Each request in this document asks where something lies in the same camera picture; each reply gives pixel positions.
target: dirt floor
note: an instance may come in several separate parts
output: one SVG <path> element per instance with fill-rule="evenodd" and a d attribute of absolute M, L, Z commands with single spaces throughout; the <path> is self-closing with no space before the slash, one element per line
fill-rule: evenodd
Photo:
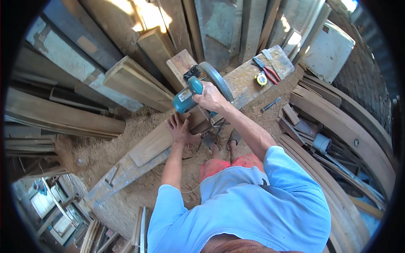
<path fill-rule="evenodd" d="M 221 74 L 226 74 L 232 70 L 233 68 L 229 67 Z M 297 70 L 285 80 L 271 87 L 243 107 L 243 112 L 277 140 L 281 135 L 277 123 L 280 108 L 289 101 L 291 91 L 302 76 L 303 70 L 298 66 Z M 273 102 L 279 96 L 282 98 L 280 102 L 273 105 L 265 113 L 260 112 L 261 108 Z M 61 157 L 62 165 L 72 173 L 69 175 L 70 180 L 66 180 L 68 181 L 67 184 L 71 184 L 71 187 L 79 195 L 85 196 L 116 162 L 171 113 L 173 111 L 160 113 L 147 106 L 136 113 L 121 113 L 121 117 L 126 120 L 125 132 L 113 140 L 58 135 L 55 142 L 57 153 Z M 233 127 L 228 125 L 219 135 L 218 145 L 224 160 L 229 160 L 230 157 L 225 145 L 232 129 Z M 207 147 L 201 145 L 196 153 L 197 147 L 198 145 L 192 145 L 186 148 L 183 154 L 183 157 L 194 154 L 192 158 L 183 161 L 181 178 L 184 204 L 189 209 L 200 202 L 198 188 L 199 167 L 204 161 L 210 159 L 210 152 Z M 244 141 L 240 143 L 240 147 L 244 154 L 251 152 Z M 139 207 L 147 206 L 152 210 L 155 205 L 163 167 L 164 164 L 158 165 L 113 197 L 107 199 L 103 204 L 93 209 L 92 212 L 105 226 L 119 232 L 126 238 L 130 238 Z"/>

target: workbench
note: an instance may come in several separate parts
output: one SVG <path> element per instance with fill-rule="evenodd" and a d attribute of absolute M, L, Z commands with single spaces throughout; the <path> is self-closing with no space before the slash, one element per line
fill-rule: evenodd
<path fill-rule="evenodd" d="M 184 60 L 185 62 L 190 59 L 190 55 L 187 55 L 187 57 L 184 57 L 184 55 L 178 55 L 174 56 L 172 59 L 175 58 L 175 60 L 182 61 Z M 278 55 L 277 54 L 272 54 L 274 61 L 272 62 L 277 62 L 278 60 Z M 264 57 L 263 54 L 257 55 L 257 57 L 266 65 L 270 65 L 269 60 Z M 249 61 L 245 62 L 244 64 L 240 65 L 236 69 L 234 69 L 232 72 L 228 73 L 225 75 L 223 78 L 225 82 L 228 84 L 232 95 L 234 97 L 234 106 L 237 109 L 241 109 L 244 107 L 247 103 L 250 101 L 254 100 L 256 97 L 264 93 L 266 90 L 270 89 L 274 84 L 271 82 L 266 85 L 266 86 L 259 86 L 256 80 L 254 79 L 254 76 L 258 74 L 259 68 L 255 65 L 252 65 L 253 61 L 250 59 Z M 298 82 L 297 79 L 292 78 L 293 74 L 290 74 L 287 76 L 282 82 Z M 205 117 L 197 117 L 200 123 L 203 123 L 205 120 Z M 215 120 L 218 121 L 222 117 L 216 117 Z M 198 126 L 194 128 L 193 130 L 195 131 L 198 129 L 199 132 L 204 130 L 203 127 Z M 157 156 L 152 158 L 150 161 L 145 163 L 142 166 L 137 166 L 134 162 L 134 160 L 131 158 L 129 151 L 118 163 L 116 163 L 101 179 L 100 181 L 91 189 L 91 191 L 88 193 L 88 195 L 84 198 L 85 205 L 87 208 L 93 209 L 103 203 L 107 198 L 113 196 L 117 192 L 119 192 L 121 189 L 138 179 L 140 176 L 148 172 L 149 170 L 153 169 L 156 167 L 158 164 L 164 162 L 170 154 L 171 151 L 171 146 L 159 153 Z M 105 182 L 105 179 L 111 178 L 112 174 L 115 172 L 116 174 L 113 178 L 113 180 L 110 182 L 113 187 L 109 187 L 108 184 Z"/>

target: red-handled pliers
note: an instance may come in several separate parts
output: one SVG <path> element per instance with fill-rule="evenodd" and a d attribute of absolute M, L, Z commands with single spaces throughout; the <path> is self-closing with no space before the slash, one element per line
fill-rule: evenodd
<path fill-rule="evenodd" d="M 270 67 L 267 67 L 262 61 L 260 61 L 256 56 L 253 57 L 253 61 L 255 63 L 252 63 L 253 65 L 257 65 L 262 71 L 264 71 L 264 73 L 266 74 L 266 77 L 275 85 L 278 85 L 278 82 L 281 81 L 281 79 L 279 78 L 279 76 L 277 75 L 277 73 L 272 70 Z"/>

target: tape measure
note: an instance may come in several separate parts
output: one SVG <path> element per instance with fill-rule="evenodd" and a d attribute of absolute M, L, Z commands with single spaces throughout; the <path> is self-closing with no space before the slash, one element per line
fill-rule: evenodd
<path fill-rule="evenodd" d="M 269 81 L 267 80 L 267 77 L 264 73 L 264 71 L 260 72 L 260 74 L 257 74 L 256 76 L 254 76 L 254 78 L 256 79 L 257 83 L 263 87 L 265 86 Z"/>

